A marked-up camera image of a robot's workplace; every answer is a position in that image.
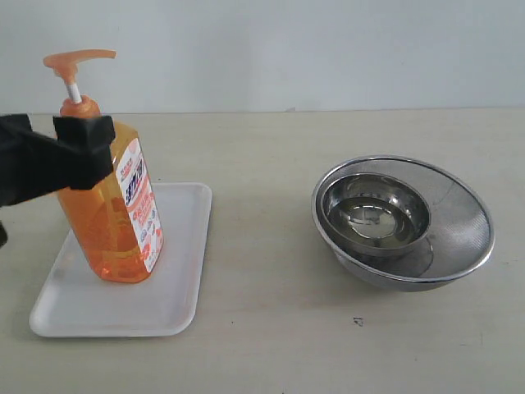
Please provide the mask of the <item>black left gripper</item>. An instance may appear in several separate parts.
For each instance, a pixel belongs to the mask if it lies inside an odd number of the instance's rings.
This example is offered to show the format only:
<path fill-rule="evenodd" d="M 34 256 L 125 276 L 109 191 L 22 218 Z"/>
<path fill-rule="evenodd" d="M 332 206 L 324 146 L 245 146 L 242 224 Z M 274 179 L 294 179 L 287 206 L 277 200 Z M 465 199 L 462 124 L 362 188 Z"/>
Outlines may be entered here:
<path fill-rule="evenodd" d="M 90 190 L 113 171 L 110 116 L 54 117 L 57 140 L 35 133 L 27 114 L 1 115 L 1 205 L 71 188 Z"/>

